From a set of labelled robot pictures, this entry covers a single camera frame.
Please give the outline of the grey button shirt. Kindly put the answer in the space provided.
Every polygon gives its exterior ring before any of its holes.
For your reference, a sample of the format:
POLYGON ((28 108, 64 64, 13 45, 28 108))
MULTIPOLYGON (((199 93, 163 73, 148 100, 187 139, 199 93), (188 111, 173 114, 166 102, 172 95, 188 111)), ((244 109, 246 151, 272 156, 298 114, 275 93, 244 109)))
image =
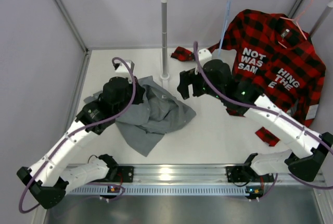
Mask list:
MULTIPOLYGON (((145 89, 143 103, 130 106, 129 111, 117 118, 114 124, 132 149, 148 156, 165 134, 185 127, 196 116, 196 112, 157 85, 151 76, 141 78, 136 83, 145 89)), ((96 100, 84 105, 76 117, 84 125, 99 121, 96 120, 99 116, 96 100)), ((87 130, 98 134, 97 126, 88 127, 87 130)))

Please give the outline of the blue wire hanger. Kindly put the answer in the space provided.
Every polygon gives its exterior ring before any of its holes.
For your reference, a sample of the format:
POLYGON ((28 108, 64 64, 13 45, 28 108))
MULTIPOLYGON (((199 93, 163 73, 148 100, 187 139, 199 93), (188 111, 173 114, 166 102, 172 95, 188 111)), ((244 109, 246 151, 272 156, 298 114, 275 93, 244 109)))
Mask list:
POLYGON ((226 8, 225 8, 225 14, 224 14, 224 21, 223 21, 223 27, 221 31, 221 38, 220 38, 220 44, 219 44, 219 49, 217 56, 220 58, 221 56, 221 50, 222 50, 222 45, 223 45, 223 40, 225 36, 225 32, 227 30, 227 25, 228 25, 228 19, 229 19, 229 13, 230 13, 230 6, 231 6, 232 0, 228 0, 226 3, 226 8))

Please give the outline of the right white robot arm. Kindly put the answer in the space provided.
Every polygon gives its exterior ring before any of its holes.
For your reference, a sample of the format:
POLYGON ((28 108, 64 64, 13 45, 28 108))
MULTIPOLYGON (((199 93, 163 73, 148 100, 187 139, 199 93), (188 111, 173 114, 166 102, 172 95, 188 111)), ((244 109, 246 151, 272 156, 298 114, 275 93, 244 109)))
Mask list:
POLYGON ((288 173, 300 183, 312 185, 327 154, 332 152, 332 134, 319 134, 297 122, 253 84, 234 80, 229 65, 221 60, 182 71, 177 90, 183 99, 189 98, 190 86, 194 96, 208 94, 217 98, 226 108, 259 123, 288 147, 283 152, 249 155, 241 166, 245 179, 288 173))

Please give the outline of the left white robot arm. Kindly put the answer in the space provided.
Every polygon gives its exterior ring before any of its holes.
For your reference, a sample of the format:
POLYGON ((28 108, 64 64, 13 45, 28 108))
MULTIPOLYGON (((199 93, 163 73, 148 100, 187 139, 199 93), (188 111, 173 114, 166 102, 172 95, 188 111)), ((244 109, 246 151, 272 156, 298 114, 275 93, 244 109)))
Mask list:
POLYGON ((113 77, 98 97, 85 104, 63 137, 38 162, 21 167, 18 178, 44 209, 50 209, 72 190, 91 182, 112 182, 118 164, 112 156, 99 155, 96 160, 69 169, 71 159, 90 141, 115 123, 128 104, 143 102, 145 90, 134 79, 113 77))

